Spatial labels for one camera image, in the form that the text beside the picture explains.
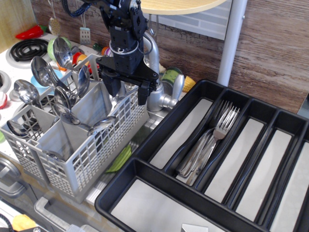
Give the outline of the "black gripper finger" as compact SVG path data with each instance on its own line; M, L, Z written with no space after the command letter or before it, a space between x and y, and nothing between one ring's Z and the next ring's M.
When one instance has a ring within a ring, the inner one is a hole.
M110 95L115 97L121 88L119 74L117 73L102 73L102 80Z
M150 82L143 82L142 85L138 89L138 104L145 105L147 102L147 98L152 92L152 87Z

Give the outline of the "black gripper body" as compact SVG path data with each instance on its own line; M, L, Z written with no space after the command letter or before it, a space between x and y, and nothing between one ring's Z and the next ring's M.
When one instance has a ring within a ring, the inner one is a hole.
M100 57L96 62L102 73L119 74L120 82L128 82L140 87L143 82L150 82L152 91L157 89L158 74L150 69L143 61L143 40L135 41L134 49L126 53L114 52L113 57Z

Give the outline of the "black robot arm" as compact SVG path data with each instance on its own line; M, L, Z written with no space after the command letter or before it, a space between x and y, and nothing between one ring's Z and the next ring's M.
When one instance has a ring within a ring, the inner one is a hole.
M66 0L62 7L71 17L84 14L90 6L100 10L104 24L110 33L109 48L112 57L97 58L101 78L108 93L116 96L121 82L138 86L138 104L145 105L150 93L157 89L159 74L144 63L144 39L148 20L143 16L139 0L85 0L71 12Z

